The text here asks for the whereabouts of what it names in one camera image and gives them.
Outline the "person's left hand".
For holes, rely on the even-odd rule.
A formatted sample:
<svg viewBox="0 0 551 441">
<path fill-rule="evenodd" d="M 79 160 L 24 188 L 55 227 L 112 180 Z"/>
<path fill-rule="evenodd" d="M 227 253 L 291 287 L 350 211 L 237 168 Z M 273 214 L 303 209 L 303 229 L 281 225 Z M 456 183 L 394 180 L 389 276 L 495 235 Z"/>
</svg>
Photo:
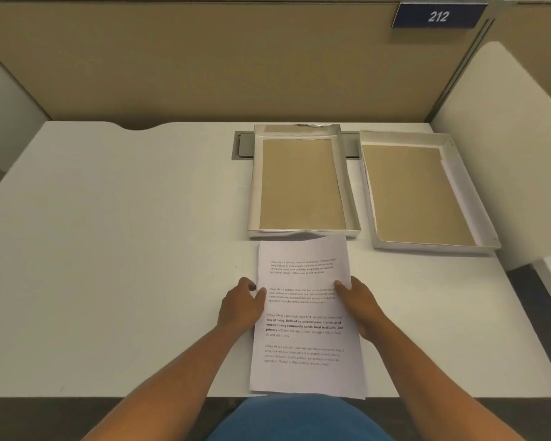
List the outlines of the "person's left hand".
<svg viewBox="0 0 551 441">
<path fill-rule="evenodd" d="M 257 290 L 249 278 L 241 277 L 221 302 L 217 328 L 234 341 L 250 331 L 263 314 L 254 312 Z"/>
</svg>

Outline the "person's left forearm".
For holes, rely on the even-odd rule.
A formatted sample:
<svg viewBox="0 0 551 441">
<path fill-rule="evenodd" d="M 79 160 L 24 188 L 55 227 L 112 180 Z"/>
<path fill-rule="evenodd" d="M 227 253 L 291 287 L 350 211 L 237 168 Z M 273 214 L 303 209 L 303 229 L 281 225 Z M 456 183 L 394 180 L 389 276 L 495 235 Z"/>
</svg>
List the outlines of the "person's left forearm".
<svg viewBox="0 0 551 441">
<path fill-rule="evenodd" d="M 127 395 L 81 441 L 183 441 L 224 360 L 251 327 L 218 323 Z"/>
</svg>

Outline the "blue number sign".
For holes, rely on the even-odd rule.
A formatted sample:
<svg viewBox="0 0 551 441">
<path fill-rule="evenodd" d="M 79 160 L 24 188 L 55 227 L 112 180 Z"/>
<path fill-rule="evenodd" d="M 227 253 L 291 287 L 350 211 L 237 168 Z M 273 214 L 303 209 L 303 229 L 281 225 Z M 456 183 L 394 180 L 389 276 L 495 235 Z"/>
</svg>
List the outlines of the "blue number sign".
<svg viewBox="0 0 551 441">
<path fill-rule="evenodd" d="M 487 6 L 470 2 L 403 2 L 398 5 L 391 28 L 473 29 Z"/>
</svg>

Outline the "person's blue clothing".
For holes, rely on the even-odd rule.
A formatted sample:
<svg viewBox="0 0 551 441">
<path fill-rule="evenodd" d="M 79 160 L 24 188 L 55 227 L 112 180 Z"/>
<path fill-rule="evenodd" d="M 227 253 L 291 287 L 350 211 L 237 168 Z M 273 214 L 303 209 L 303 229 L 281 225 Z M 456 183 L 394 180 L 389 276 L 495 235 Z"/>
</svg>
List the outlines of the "person's blue clothing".
<svg viewBox="0 0 551 441">
<path fill-rule="evenodd" d="M 244 400 L 206 441 L 395 441 L 345 400 L 271 394 Z"/>
</svg>

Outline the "white tray with brown bottom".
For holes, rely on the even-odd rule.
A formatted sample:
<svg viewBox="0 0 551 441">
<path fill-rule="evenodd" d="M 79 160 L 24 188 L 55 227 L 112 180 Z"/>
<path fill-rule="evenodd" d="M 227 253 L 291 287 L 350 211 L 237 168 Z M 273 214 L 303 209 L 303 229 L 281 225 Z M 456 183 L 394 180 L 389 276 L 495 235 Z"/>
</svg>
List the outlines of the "white tray with brown bottom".
<svg viewBox="0 0 551 441">
<path fill-rule="evenodd" d="M 301 240 L 361 232 L 339 124 L 257 124 L 247 233 Z"/>
<path fill-rule="evenodd" d="M 450 134 L 361 130 L 372 246 L 493 254 L 500 238 Z"/>
</svg>

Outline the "white rounded side divider panel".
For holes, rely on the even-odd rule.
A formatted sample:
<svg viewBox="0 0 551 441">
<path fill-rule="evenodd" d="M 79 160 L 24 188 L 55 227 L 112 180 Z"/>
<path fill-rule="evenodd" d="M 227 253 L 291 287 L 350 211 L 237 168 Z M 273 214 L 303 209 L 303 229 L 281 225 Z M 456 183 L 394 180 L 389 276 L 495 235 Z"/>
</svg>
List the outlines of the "white rounded side divider panel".
<svg viewBox="0 0 551 441">
<path fill-rule="evenodd" d="M 455 141 L 513 270 L 551 255 L 551 97 L 499 42 L 483 45 L 431 122 Z"/>
</svg>

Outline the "person's right forearm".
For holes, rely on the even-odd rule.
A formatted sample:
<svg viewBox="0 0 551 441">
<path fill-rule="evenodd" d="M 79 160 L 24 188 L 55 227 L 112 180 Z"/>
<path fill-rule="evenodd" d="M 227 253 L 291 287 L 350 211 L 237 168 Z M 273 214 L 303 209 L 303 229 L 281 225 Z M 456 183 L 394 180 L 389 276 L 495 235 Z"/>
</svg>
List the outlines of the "person's right forearm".
<svg viewBox="0 0 551 441">
<path fill-rule="evenodd" d="M 425 441 L 525 441 L 465 392 L 389 318 L 360 323 Z"/>
</svg>

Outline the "beige desk partition panel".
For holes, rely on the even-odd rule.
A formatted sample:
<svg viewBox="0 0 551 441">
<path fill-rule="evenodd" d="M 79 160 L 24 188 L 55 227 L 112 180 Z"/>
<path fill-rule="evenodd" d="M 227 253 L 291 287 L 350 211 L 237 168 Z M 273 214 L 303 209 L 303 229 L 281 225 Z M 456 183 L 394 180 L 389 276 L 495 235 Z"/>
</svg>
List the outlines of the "beige desk partition panel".
<svg viewBox="0 0 551 441">
<path fill-rule="evenodd" d="M 0 0 L 0 63 L 53 120 L 422 122 L 481 43 L 551 95 L 551 3 L 471 30 L 393 29 L 397 3 Z"/>
</svg>

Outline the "stack of printed paper sheets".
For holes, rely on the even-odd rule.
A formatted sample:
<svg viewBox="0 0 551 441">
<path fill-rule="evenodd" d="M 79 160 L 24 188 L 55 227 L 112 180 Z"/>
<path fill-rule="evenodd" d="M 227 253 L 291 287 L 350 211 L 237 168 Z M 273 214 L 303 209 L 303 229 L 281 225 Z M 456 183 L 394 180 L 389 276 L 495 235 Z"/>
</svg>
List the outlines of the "stack of printed paper sheets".
<svg viewBox="0 0 551 441">
<path fill-rule="evenodd" d="M 267 295 L 254 329 L 250 391 L 365 399 L 358 326 L 335 281 L 351 286 L 344 236 L 259 243 L 257 286 Z"/>
</svg>

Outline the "person's right hand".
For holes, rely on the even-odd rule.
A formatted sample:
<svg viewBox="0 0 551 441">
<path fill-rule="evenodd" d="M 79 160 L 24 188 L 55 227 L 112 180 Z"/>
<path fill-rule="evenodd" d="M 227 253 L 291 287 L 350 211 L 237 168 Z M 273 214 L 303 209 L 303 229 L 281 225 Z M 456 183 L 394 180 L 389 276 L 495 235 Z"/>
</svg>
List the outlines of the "person's right hand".
<svg viewBox="0 0 551 441">
<path fill-rule="evenodd" d="M 388 328 L 390 319 L 382 311 L 371 290 L 355 276 L 351 276 L 352 304 L 346 309 L 355 320 L 360 335 L 377 344 L 381 333 Z"/>
</svg>

